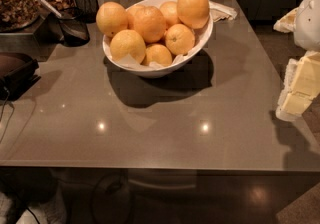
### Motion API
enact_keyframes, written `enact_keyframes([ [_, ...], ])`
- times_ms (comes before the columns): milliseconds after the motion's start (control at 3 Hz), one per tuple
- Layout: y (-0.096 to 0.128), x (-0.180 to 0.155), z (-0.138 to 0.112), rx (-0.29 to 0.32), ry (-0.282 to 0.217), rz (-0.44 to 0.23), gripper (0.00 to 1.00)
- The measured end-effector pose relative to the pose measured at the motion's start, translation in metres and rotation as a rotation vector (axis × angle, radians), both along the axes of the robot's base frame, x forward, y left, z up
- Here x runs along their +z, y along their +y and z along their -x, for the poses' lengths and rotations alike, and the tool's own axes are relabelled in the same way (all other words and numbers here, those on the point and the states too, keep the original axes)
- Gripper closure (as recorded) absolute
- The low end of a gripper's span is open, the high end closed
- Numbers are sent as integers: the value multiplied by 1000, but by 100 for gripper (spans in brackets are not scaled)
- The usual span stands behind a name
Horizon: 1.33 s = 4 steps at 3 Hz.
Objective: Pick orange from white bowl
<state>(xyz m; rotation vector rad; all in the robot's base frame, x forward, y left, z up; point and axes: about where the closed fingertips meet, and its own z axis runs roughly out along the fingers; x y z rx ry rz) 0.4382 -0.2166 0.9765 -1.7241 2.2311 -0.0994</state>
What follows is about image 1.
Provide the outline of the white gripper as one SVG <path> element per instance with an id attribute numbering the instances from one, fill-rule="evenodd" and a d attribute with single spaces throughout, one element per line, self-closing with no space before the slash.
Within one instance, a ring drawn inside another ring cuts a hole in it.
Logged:
<path id="1" fill-rule="evenodd" d="M 303 0 L 298 9 L 277 20 L 273 29 L 294 31 L 295 44 L 307 50 L 299 60 L 289 60 L 276 109 L 278 119 L 293 122 L 320 94 L 320 53 L 316 52 L 320 51 L 320 0 Z"/>

